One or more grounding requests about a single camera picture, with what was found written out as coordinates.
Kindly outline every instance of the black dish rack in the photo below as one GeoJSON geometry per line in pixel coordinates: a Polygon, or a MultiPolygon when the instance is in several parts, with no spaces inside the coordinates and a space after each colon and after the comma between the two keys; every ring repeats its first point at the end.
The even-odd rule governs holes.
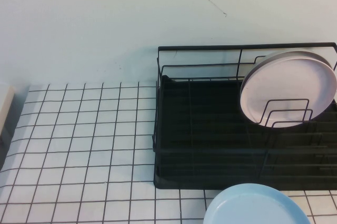
{"type": "MultiPolygon", "coordinates": [[[[335,101],[316,118],[305,121],[303,116],[302,124],[288,128],[260,126],[240,109],[244,78],[239,76],[240,66],[254,65],[257,58],[263,57],[242,63],[242,51],[308,47],[333,47],[337,53],[335,43],[159,47],[153,135],[155,186],[225,189],[252,182],[278,190],[337,189],[335,101]],[[237,63],[160,66],[160,52],[188,50],[239,50],[240,55],[237,63]],[[168,67],[228,65],[236,67],[235,76],[163,75],[168,67]]],[[[311,113],[308,104],[298,110],[311,113]]]]}

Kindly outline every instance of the wall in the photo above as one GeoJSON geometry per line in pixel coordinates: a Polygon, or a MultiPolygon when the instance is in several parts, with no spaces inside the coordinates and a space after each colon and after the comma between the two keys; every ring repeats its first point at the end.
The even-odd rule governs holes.
{"type": "Polygon", "coordinates": [[[336,42],[335,0],[0,0],[0,82],[146,80],[158,45],[336,42]]]}

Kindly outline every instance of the grid tile countertop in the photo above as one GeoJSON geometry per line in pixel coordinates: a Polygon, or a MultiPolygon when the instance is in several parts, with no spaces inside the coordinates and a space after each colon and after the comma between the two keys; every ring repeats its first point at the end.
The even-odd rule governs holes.
{"type": "MultiPolygon", "coordinates": [[[[219,191],[153,186],[155,86],[32,86],[0,172],[0,222],[201,224],[219,191]]],[[[337,191],[284,193],[312,223],[337,223],[337,191]]]]}

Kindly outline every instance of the white object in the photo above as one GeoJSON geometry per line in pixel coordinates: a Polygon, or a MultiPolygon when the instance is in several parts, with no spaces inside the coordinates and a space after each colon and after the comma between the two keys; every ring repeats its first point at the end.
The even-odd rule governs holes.
{"type": "Polygon", "coordinates": [[[258,64],[241,91],[240,104],[247,118],[267,127],[289,127],[323,112],[334,98],[337,80],[330,65],[318,59],[306,51],[290,51],[258,64]],[[275,99],[297,100],[268,103],[275,99]],[[304,111],[307,105],[312,114],[304,111]],[[301,110],[273,111],[286,109],[301,110]]]}
{"type": "Polygon", "coordinates": [[[0,85],[0,133],[4,127],[13,97],[14,90],[10,85],[0,85]]]}
{"type": "Polygon", "coordinates": [[[204,218],[204,224],[310,224],[294,201],[271,187],[241,184],[218,194],[204,218]]]}

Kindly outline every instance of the light blue plate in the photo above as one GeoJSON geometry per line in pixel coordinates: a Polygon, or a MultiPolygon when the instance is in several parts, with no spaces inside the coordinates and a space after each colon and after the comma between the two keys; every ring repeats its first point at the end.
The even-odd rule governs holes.
{"type": "Polygon", "coordinates": [[[269,186],[241,184],[217,195],[204,224],[310,224],[289,197],[269,186]]]}

